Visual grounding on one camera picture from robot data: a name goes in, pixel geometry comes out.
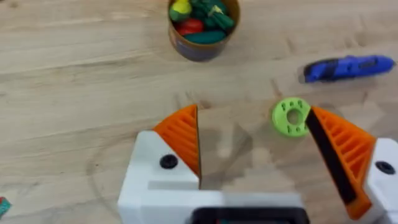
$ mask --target toy vegetable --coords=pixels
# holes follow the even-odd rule
[[[191,0],[191,3],[193,7],[205,12],[223,30],[231,29],[235,25],[235,22],[218,6],[218,4],[222,4],[221,2]]]
[[[189,0],[176,0],[169,10],[171,20],[178,22],[183,21],[189,17],[192,12]]]
[[[214,44],[219,41],[222,41],[226,35],[221,30],[207,31],[207,32],[199,32],[196,34],[187,34],[184,36],[190,42],[196,44]]]
[[[202,21],[198,19],[189,18],[177,25],[177,32],[180,35],[194,34],[197,32],[203,32],[204,25]]]

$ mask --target small colorful object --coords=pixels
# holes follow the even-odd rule
[[[311,106],[303,99],[290,97],[283,99],[276,104],[272,111],[272,122],[276,130],[289,137],[300,137],[308,133],[305,125],[305,118],[310,111]],[[288,114],[296,115],[297,120],[291,123]]]
[[[11,204],[5,197],[0,197],[0,218],[10,209]]]

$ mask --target green toy vegetable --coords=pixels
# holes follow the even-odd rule
[[[214,44],[223,40],[226,37],[226,34],[223,31],[215,30],[199,32],[196,34],[187,34],[184,37],[190,42],[196,44]]]
[[[218,27],[218,26],[217,26],[217,23],[216,23],[212,18],[209,18],[209,17],[207,17],[206,19],[204,19],[204,20],[203,20],[203,23],[204,23],[205,28],[206,28],[207,30],[212,30],[212,29],[215,29],[215,28]]]
[[[191,0],[192,6],[202,10],[207,16],[223,30],[229,30],[234,27],[235,22],[226,15],[226,12],[217,5],[217,1],[209,0]]]
[[[171,20],[178,22],[183,21],[189,17],[192,12],[189,0],[176,0],[169,10]]]

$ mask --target wooden table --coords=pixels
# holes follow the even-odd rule
[[[306,85],[306,63],[398,58],[395,0],[245,0],[221,56],[193,63],[167,37],[166,1],[0,2],[2,224],[120,223],[116,200],[137,133],[199,106],[203,188],[298,192],[312,223],[347,215],[310,136],[274,131],[286,96],[398,138],[398,72]]]

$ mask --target green washer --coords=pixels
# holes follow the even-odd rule
[[[290,97],[280,101],[272,111],[272,122],[275,128],[284,135],[300,137],[308,133],[305,118],[310,112],[311,106],[303,99]],[[295,111],[297,114],[296,124],[287,119],[287,114]]]

